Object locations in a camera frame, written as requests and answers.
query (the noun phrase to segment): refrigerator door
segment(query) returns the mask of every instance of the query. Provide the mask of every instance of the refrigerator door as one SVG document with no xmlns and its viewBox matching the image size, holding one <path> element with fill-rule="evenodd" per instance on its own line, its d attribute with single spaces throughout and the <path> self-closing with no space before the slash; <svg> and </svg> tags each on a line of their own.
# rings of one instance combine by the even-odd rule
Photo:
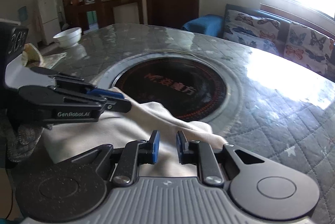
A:
<svg viewBox="0 0 335 224">
<path fill-rule="evenodd" d="M 37 0 L 42 24 L 58 18 L 56 0 Z"/>
<path fill-rule="evenodd" d="M 54 41 L 53 36 L 61 32 L 58 18 L 43 24 L 43 44 L 49 45 Z"/>
</svg>

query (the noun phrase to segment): metal screw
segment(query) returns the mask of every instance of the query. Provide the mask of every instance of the metal screw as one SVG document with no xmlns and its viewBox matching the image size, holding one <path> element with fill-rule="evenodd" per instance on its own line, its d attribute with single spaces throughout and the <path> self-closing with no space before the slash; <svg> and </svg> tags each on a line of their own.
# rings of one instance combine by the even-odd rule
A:
<svg viewBox="0 0 335 224">
<path fill-rule="evenodd" d="M 127 176 L 116 176 L 113 181 L 117 184 L 127 184 L 130 182 L 130 178 Z"/>
<path fill-rule="evenodd" d="M 222 182 L 222 179 L 218 176 L 208 176 L 205 178 L 205 182 L 210 185 L 217 185 Z"/>
</svg>

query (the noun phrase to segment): white refrigerator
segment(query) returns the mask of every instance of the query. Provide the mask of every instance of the white refrigerator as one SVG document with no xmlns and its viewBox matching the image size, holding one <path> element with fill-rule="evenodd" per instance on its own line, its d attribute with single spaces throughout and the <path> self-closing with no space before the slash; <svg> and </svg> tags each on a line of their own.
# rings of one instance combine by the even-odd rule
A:
<svg viewBox="0 0 335 224">
<path fill-rule="evenodd" d="M 37 0 L 37 5 L 42 41 L 49 45 L 54 41 L 53 36 L 61 32 L 56 0 Z"/>
</svg>

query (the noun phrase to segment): beige cloth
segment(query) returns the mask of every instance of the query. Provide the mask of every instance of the beige cloth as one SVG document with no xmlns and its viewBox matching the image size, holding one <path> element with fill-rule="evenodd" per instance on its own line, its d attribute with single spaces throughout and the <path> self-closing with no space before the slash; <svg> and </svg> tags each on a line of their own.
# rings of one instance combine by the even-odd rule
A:
<svg viewBox="0 0 335 224">
<path fill-rule="evenodd" d="M 210 143 L 212 148 L 222 148 L 226 140 L 214 135 L 210 125 L 203 122 L 184 122 L 173 117 L 160 103 L 139 104 L 130 100 L 132 109 L 126 114 L 105 111 L 97 123 L 78 123 L 54 126 L 43 133 L 45 147 L 58 163 L 102 144 L 121 148 L 133 140 L 149 140 L 153 130 L 160 131 L 160 150 L 155 165 L 143 165 L 140 175 L 194 176 L 193 165 L 179 164 L 176 133 L 183 130 L 188 140 Z"/>
</svg>

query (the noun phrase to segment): gray ribbed panel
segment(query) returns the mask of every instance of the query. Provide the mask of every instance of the gray ribbed panel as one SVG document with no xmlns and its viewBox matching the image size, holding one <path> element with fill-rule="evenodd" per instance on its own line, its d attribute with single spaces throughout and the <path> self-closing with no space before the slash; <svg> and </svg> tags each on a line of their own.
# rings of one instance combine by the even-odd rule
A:
<svg viewBox="0 0 335 224">
<path fill-rule="evenodd" d="M 38 224 L 26 219 L 23 224 Z M 148 178 L 114 189 L 105 203 L 73 224 L 260 224 L 238 210 L 225 192 L 197 178 Z M 309 219 L 297 224 L 312 223 Z"/>
</svg>

